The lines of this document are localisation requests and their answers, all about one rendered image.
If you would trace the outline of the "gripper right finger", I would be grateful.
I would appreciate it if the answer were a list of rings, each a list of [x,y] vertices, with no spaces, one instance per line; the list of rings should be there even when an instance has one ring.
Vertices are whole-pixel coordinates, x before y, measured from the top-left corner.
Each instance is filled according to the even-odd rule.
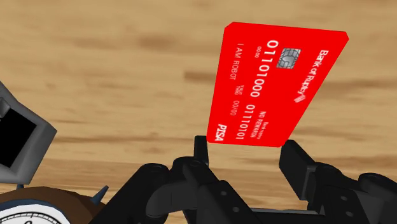
[[[397,224],[397,182],[377,173],[357,180],[314,161],[294,140],[281,148],[279,168],[307,209],[329,224]]]

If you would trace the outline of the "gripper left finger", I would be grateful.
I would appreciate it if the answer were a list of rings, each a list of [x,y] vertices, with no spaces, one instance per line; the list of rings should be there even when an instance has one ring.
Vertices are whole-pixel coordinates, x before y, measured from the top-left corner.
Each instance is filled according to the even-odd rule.
[[[261,224],[227,181],[207,165],[204,136],[195,136],[194,155],[172,168],[142,165],[97,215],[97,224],[164,224],[182,211],[188,224]]]

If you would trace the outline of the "red bank card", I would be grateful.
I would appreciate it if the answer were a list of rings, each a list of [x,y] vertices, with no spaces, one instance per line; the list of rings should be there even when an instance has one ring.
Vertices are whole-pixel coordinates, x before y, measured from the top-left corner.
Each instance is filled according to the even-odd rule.
[[[242,22],[227,25],[207,140],[282,146],[348,39],[344,31]]]

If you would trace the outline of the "brown round clock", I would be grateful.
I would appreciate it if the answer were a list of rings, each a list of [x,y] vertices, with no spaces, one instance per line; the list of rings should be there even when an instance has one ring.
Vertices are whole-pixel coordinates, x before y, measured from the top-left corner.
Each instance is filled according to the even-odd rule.
[[[105,206],[104,186],[93,196],[45,186],[18,185],[0,194],[0,224],[88,224]]]

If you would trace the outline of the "grey box with black opening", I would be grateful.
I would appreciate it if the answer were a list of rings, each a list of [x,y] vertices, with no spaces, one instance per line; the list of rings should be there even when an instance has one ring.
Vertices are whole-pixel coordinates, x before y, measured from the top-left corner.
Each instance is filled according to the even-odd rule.
[[[0,82],[0,183],[29,184],[56,133]]]

